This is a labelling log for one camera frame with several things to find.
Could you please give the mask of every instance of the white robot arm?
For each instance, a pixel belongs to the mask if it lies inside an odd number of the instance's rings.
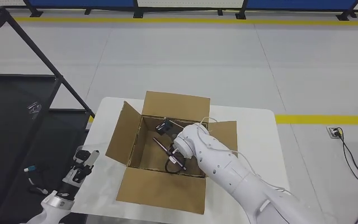
[[[71,170],[62,179],[58,191],[54,190],[42,202],[43,211],[30,219],[26,224],[58,224],[60,220],[71,213],[74,197],[93,168],[100,155],[98,150],[92,153],[79,150],[73,157]]]
[[[264,206],[273,207],[282,223],[322,223],[294,196],[271,188],[247,170],[203,125],[186,126],[175,138],[174,145],[185,158],[196,157],[199,168],[242,206],[251,224],[257,223]]]

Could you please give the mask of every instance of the cardboard box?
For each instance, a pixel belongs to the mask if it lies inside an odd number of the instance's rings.
[[[164,117],[187,126],[209,116],[209,110],[208,98],[161,92],[147,92],[142,115],[125,102],[106,152],[127,166],[116,200],[204,214],[206,181],[196,158],[186,161],[186,171],[169,174],[164,169],[168,157],[153,137],[168,147],[170,137],[155,132]],[[228,148],[237,149],[236,122],[206,120],[204,125]]]

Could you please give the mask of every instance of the table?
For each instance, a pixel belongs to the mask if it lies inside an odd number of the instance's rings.
[[[126,166],[106,157],[105,153],[124,101],[138,112],[142,111],[144,100],[106,97],[101,101],[84,143],[85,150],[99,150],[100,156],[76,195],[72,212],[175,224],[249,223],[241,206],[209,178],[206,179],[204,215],[116,201]],[[289,189],[272,111],[211,105],[210,116],[218,121],[236,120],[238,150],[264,180]]]

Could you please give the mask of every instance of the yellow stripe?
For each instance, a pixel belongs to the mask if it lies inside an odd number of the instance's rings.
[[[275,115],[277,124],[347,124],[358,125],[358,116],[345,115]]]
[[[87,22],[87,23],[197,23],[197,24],[274,24],[357,26],[358,21],[305,21],[305,20],[236,20],[221,18],[66,18],[66,17],[15,17],[17,22]]]

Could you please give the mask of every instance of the electrical socket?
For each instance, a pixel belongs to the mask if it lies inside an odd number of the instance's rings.
[[[328,134],[329,134],[330,138],[339,139],[339,136],[335,135],[335,132],[337,132],[337,131],[334,131],[334,129],[336,129],[337,127],[326,127],[326,128],[327,128],[327,131],[328,131]]]

